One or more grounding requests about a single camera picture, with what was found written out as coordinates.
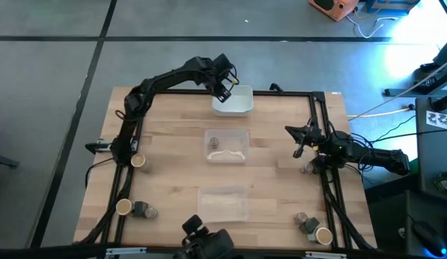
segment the wooden tabletop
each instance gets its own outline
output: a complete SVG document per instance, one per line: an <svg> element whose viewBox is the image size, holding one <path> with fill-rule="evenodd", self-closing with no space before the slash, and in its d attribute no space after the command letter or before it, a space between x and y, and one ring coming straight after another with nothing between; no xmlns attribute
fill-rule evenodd
<svg viewBox="0 0 447 259"><path fill-rule="evenodd" d="M112 140L122 121L114 115L123 110L130 87L116 87L105 117L101 138ZM340 93L325 93L330 121L337 130L349 132ZM208 95L159 94L144 120L139 153L153 165L150 173L136 171L130 192L131 201L145 201L158 210L155 219L128 217L122 244L179 247L185 237L181 225L197 213L200 188L246 187L249 217L247 222L207 223L211 231L225 228L236 248L250 249L330 249L309 242L294 223L294 215L305 212L327 226L320 177L299 172L314 158L306 147L299 159L297 148L285 125L301 127L310 118L307 98L254 96L249 117L216 117ZM213 164L204 157L204 132L207 129L247 129L250 155L245 164ZM97 154L95 163L110 158ZM92 170L74 240L81 240L95 226L107 208L114 176L114 163ZM367 242L376 247L361 177L342 169L340 179L346 212ZM339 243L343 244L339 219L335 216ZM117 215L113 217L109 240L114 239Z"/></svg>

